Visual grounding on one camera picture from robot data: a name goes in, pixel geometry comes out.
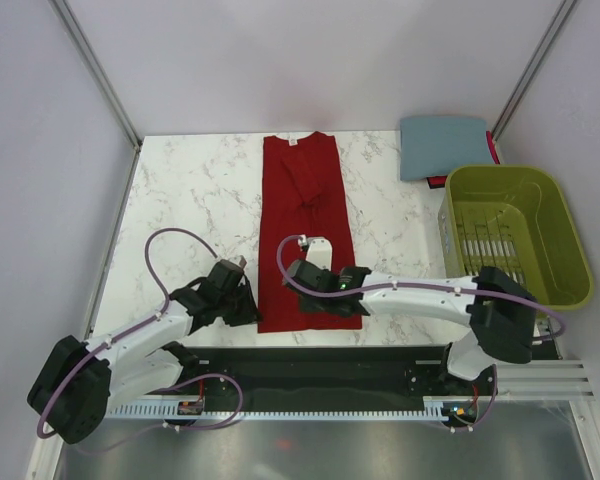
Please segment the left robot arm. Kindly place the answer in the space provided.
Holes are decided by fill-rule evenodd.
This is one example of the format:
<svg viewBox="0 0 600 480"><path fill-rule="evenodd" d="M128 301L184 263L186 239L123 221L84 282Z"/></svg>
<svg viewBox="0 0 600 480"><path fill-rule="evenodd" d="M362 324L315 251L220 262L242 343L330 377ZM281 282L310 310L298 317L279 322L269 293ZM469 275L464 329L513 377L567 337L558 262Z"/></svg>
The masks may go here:
<svg viewBox="0 0 600 480"><path fill-rule="evenodd" d="M195 389L198 361L183 339L216 320L234 327L261 319L245 264L217 261L207 276L171 292L167 305L146 320L88 341L72 335L59 340L27 395L43 426L76 444L121 405L171 387Z"/></svg>

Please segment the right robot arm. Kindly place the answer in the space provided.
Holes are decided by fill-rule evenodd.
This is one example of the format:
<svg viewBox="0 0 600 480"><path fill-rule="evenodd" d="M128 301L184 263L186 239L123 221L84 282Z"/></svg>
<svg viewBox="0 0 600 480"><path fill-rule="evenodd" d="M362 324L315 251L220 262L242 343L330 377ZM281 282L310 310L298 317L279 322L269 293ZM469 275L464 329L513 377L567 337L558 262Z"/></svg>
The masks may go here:
<svg viewBox="0 0 600 480"><path fill-rule="evenodd" d="M437 371L449 393L463 392L498 362L532 360L535 298L496 267L483 267L476 276L415 281L366 267L334 273L298 259L283 274L283 284L298 294L304 313L404 314L465 327L467 333L446 348Z"/></svg>

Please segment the red t-shirt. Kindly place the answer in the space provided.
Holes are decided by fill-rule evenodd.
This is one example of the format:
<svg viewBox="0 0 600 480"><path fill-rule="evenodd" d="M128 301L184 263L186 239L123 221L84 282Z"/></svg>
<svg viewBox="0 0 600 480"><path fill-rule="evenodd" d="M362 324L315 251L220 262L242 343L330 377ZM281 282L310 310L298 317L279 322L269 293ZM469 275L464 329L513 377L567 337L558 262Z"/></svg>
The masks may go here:
<svg viewBox="0 0 600 480"><path fill-rule="evenodd" d="M280 242L295 234L324 237L333 247L332 268L355 264L346 195L334 137L314 132L295 142L263 140L262 215L258 259L260 333L359 330L362 317L300 311L276 263Z"/></svg>

